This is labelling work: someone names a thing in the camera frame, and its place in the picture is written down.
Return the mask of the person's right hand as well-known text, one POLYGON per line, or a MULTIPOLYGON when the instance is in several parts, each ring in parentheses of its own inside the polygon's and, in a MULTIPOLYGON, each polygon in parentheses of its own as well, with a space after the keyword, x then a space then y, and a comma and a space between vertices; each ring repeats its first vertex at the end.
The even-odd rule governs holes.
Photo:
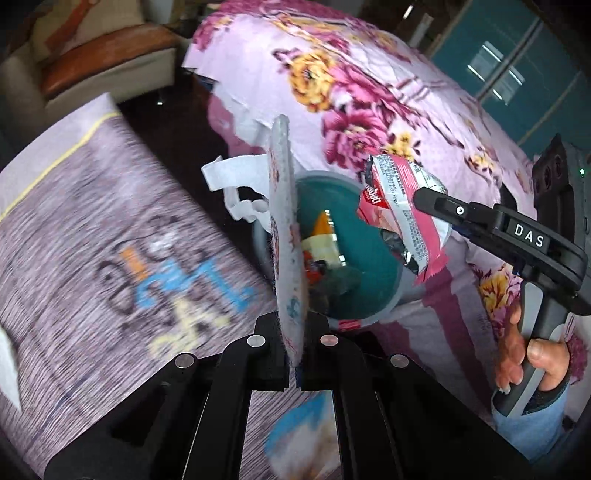
POLYGON ((523 364, 528 361, 534 368, 544 371, 538 390, 554 390, 569 371, 568 346, 564 342, 544 339, 526 341, 518 328, 521 313, 521 303, 515 300, 507 310, 504 334, 498 342, 496 386, 500 391, 507 393, 511 386, 520 385, 525 376, 523 364))

